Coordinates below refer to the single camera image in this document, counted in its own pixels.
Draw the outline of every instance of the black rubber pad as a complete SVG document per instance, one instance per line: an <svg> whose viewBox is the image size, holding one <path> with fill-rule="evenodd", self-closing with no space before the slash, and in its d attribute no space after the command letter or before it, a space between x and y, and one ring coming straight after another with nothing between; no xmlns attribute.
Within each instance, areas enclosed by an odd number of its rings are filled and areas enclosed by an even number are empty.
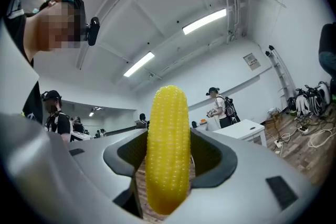
<svg viewBox="0 0 336 224"><path fill-rule="evenodd" d="M81 148L75 148L74 150L70 150L69 153L71 156L75 156L78 155L80 153L85 152L84 150L82 150Z"/></svg>
<svg viewBox="0 0 336 224"><path fill-rule="evenodd" d="M275 195L282 210L286 209L298 199L298 196L281 176L266 178L266 182Z"/></svg>

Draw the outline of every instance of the ear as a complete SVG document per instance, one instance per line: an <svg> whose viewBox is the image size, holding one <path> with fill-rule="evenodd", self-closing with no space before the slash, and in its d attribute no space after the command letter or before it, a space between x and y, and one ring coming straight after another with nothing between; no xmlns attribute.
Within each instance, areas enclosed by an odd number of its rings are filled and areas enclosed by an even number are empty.
<svg viewBox="0 0 336 224"><path fill-rule="evenodd" d="M49 6L49 7L52 7L52 6L54 6L57 2L62 2L62 0L50 0L50 1L48 2L48 6Z"/></svg>

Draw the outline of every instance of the person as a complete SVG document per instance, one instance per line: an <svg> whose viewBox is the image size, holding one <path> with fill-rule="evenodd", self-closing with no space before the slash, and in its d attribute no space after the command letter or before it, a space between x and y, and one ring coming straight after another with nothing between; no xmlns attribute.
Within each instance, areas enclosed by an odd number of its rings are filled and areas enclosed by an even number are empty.
<svg viewBox="0 0 336 224"><path fill-rule="evenodd" d="M39 51L78 45L86 31L86 17L82 0L46 0L35 14L25 14L20 0L9 4L4 22L15 45L34 67ZM43 109L38 82L30 92L22 115L43 122Z"/></svg>
<svg viewBox="0 0 336 224"><path fill-rule="evenodd" d="M100 129L100 137L104 137L105 136L105 130L104 129Z"/></svg>
<svg viewBox="0 0 336 224"><path fill-rule="evenodd" d="M65 115L62 110L62 99L59 93L55 90L45 92L41 95L45 109L49 113L49 117L46 121L46 128L48 132L54 132L59 134L69 134L71 124L69 116Z"/></svg>
<svg viewBox="0 0 336 224"><path fill-rule="evenodd" d="M336 22L322 27L319 47L321 67L331 76L332 99L336 99Z"/></svg>
<svg viewBox="0 0 336 224"><path fill-rule="evenodd" d="M73 121L73 131L74 132L79 132L79 133L85 133L85 128L82 125L82 123L80 122L80 117L75 117L74 121Z"/></svg>
<svg viewBox="0 0 336 224"><path fill-rule="evenodd" d="M230 117L227 117L225 111L225 99L218 93L219 88L211 87L206 95L210 95L211 98L215 99L215 108L211 109L207 113L208 118L213 116L218 116L220 128L225 128L232 125Z"/></svg>
<svg viewBox="0 0 336 224"><path fill-rule="evenodd" d="M145 129L146 128L146 124L147 124L147 121L146 121L146 116L144 113L141 113L140 114L140 122L137 122L135 128L136 129Z"/></svg>

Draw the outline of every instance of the power strip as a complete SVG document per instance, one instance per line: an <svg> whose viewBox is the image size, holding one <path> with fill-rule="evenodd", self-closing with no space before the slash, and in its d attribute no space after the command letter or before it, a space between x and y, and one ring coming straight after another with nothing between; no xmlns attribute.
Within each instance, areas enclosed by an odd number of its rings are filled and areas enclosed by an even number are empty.
<svg viewBox="0 0 336 224"><path fill-rule="evenodd" d="M282 141L278 142L278 140L275 140L274 143L276 144L276 146L278 148L281 148L282 147Z"/></svg>
<svg viewBox="0 0 336 224"><path fill-rule="evenodd" d="M309 132L308 128L305 126L301 126L298 130L301 132L302 135L307 135Z"/></svg>

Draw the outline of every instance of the ceiling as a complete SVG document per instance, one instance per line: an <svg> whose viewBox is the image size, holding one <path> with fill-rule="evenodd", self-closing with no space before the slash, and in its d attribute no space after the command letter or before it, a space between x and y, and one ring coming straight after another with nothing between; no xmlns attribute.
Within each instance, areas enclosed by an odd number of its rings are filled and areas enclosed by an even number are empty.
<svg viewBox="0 0 336 224"><path fill-rule="evenodd" d="M33 9L41 0L27 0ZM233 0L83 0L87 20L98 16L101 28L93 47L82 46L67 61L76 68L131 90L162 79L172 70L203 54L211 46L226 42L228 16L185 36L182 27L219 9L233 8ZM241 0L240 28L247 16ZM230 18L230 29L233 21ZM148 51L155 57L129 78L123 74Z"/></svg>

